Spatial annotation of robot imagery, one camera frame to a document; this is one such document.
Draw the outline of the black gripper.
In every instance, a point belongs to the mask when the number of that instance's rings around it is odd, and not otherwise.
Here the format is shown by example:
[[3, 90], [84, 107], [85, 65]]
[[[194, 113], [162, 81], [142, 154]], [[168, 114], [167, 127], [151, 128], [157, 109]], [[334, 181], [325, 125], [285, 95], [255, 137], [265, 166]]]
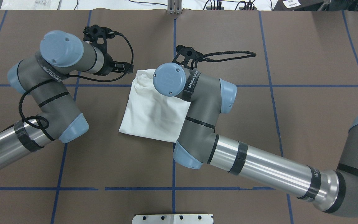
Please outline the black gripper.
[[100, 70], [100, 76], [105, 76], [111, 72], [116, 73], [133, 73], [133, 64], [128, 62], [115, 62], [111, 55], [104, 53], [104, 63]]

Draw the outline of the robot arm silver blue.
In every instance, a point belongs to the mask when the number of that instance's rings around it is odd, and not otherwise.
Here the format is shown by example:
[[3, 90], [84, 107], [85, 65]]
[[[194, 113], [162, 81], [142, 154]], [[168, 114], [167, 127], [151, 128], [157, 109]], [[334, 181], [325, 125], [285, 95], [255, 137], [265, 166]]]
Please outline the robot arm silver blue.
[[0, 132], [0, 169], [59, 140], [68, 143], [88, 131], [89, 125], [63, 81], [80, 75], [72, 71], [121, 77], [133, 72], [131, 62], [114, 61], [107, 40], [120, 32], [98, 25], [84, 28], [80, 40], [53, 30], [44, 35], [34, 56], [21, 60], [7, 74], [9, 84], [21, 94], [20, 120]]
[[336, 170], [318, 170], [215, 133], [221, 113], [229, 113], [236, 85], [176, 63], [153, 74], [162, 95], [190, 102], [173, 158], [184, 167], [210, 164], [312, 203], [324, 213], [358, 217], [358, 116], [349, 128]]

